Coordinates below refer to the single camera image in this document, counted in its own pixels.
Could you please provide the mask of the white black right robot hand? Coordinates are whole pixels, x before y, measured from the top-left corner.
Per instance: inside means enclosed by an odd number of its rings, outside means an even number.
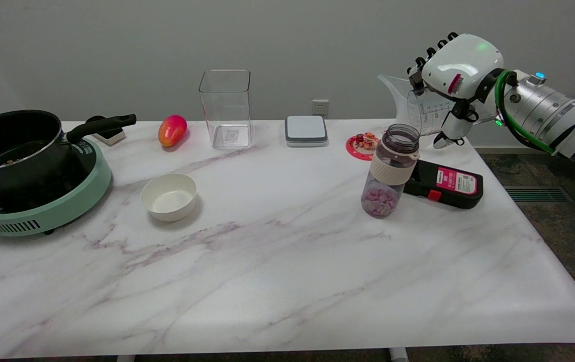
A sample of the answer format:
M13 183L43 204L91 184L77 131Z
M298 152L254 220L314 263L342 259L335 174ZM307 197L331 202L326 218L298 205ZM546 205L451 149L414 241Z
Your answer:
M495 80L504 69L502 53L472 34L450 33L436 48L428 48L409 69L409 105L418 106L420 126L434 126L433 146L462 146L474 125L494 119Z

